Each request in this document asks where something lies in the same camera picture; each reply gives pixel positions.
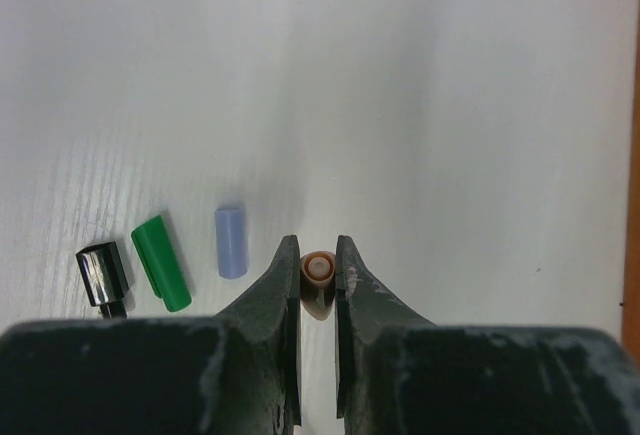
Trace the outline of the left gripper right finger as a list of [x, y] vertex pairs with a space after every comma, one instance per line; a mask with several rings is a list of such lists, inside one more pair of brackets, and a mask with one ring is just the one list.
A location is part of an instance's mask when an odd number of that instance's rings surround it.
[[579, 327], [438, 326], [340, 236], [337, 415], [349, 434], [631, 434], [635, 365]]

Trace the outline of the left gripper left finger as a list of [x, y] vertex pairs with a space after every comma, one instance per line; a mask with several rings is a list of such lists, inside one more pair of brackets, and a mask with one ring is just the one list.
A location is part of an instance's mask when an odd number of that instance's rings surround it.
[[5, 434], [290, 434], [300, 250], [215, 315], [33, 321], [1, 337]]

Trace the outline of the pastel pink highlighter cap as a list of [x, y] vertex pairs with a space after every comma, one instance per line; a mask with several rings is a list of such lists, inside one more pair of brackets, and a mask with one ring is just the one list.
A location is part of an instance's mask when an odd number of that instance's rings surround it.
[[328, 318], [335, 297], [335, 255], [315, 251], [300, 261], [300, 298], [304, 308], [316, 320]]

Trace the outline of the pastel purple highlighter cap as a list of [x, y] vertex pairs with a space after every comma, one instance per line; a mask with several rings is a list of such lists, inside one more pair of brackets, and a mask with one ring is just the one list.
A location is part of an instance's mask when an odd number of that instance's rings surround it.
[[234, 280], [248, 271], [246, 214], [242, 206], [223, 206], [215, 212], [218, 272]]

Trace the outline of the black pen cap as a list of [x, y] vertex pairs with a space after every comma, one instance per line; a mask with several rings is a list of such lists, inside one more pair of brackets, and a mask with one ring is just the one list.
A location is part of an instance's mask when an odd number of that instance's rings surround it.
[[85, 247], [75, 258], [90, 305], [99, 309], [103, 319], [126, 319], [124, 300], [129, 284], [117, 243], [109, 241]]

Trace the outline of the green pen cap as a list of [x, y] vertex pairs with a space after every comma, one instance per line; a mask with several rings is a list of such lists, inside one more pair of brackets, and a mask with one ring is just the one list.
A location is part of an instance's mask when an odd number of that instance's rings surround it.
[[136, 227], [131, 239], [152, 291], [166, 310], [175, 313], [188, 307], [192, 297], [163, 217]]

